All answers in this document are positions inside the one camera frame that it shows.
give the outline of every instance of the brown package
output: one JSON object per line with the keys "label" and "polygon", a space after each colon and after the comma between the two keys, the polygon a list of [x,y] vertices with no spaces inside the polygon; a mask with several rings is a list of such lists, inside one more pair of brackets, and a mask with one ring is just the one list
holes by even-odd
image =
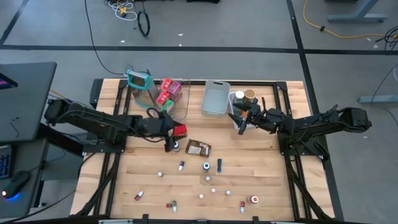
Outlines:
{"label": "brown package", "polygon": [[199,155],[203,157],[209,157],[211,151],[211,145],[189,139],[185,152],[192,155]]}

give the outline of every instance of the black desk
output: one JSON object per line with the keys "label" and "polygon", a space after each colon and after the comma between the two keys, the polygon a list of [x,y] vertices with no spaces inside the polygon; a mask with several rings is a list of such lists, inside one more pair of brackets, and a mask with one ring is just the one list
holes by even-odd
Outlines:
{"label": "black desk", "polygon": [[[0,90],[0,144],[17,146],[12,176],[42,164],[49,144],[81,157],[81,144],[40,122],[56,67],[55,62],[0,65],[0,72],[18,83],[16,88]],[[28,183],[17,197],[11,200],[0,197],[0,218],[24,216],[37,204],[42,190],[42,171],[30,172]],[[0,180],[0,189],[9,181]]]}

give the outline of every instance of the red box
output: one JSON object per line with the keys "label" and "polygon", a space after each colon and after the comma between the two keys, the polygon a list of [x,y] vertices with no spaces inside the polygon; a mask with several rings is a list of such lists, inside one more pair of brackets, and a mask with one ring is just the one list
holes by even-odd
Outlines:
{"label": "red box", "polygon": [[156,99],[157,105],[161,108],[163,104],[170,98],[170,94],[166,92],[161,92]]}
{"label": "red box", "polygon": [[162,91],[167,91],[169,89],[170,85],[172,84],[172,82],[173,81],[170,78],[164,78],[162,81],[162,84],[160,86],[160,89]]}

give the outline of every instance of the gray plastic bin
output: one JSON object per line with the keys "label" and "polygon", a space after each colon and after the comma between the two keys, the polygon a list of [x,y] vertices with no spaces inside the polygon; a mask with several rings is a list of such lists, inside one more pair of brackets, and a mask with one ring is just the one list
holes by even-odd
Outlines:
{"label": "gray plastic bin", "polygon": [[231,85],[226,82],[207,80],[205,95],[200,109],[206,116],[222,118],[228,105],[228,94]]}

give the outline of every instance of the wooden tabletop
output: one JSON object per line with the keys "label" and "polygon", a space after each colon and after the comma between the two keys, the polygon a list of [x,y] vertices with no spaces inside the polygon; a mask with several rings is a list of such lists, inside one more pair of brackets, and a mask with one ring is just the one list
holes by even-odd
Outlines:
{"label": "wooden tabletop", "polygon": [[[97,110],[113,113],[118,83],[118,79],[104,80]],[[287,86],[293,117],[310,116],[303,82],[287,82]],[[231,86],[231,91],[246,89],[254,90],[258,98],[263,96],[268,109],[275,108],[271,87]],[[258,216],[260,220],[293,220],[285,162],[279,152],[277,135],[247,128],[240,136],[228,116],[211,118],[202,115],[203,85],[192,85],[190,90],[184,91],[190,97],[186,118],[179,117],[188,129],[188,137],[180,141],[182,150],[166,153],[163,142],[151,143],[128,137],[126,151],[120,160],[111,217],[142,218],[142,214],[147,213],[151,219],[252,220],[253,216]],[[144,110],[131,102],[129,114],[144,114]],[[188,139],[212,145],[210,157],[186,154]],[[94,155],[81,169],[71,214],[79,211],[97,188],[103,157],[100,153]],[[222,172],[216,171],[219,158],[223,160]],[[178,171],[180,161],[185,161],[181,172]],[[211,165],[209,173],[203,172],[204,162]],[[324,212],[334,217],[319,158],[302,156],[302,164],[308,191]],[[163,177],[157,176],[159,171],[164,173]],[[134,197],[141,190],[143,197],[135,201]],[[226,190],[230,190],[231,195],[225,195]],[[296,191],[303,217],[302,198],[297,188]],[[204,195],[203,199],[199,198],[200,194]],[[246,203],[246,210],[241,214],[240,201],[246,201],[249,195],[257,195],[259,203]],[[106,196],[103,195],[102,213]],[[165,207],[172,200],[177,201],[177,213]]]}

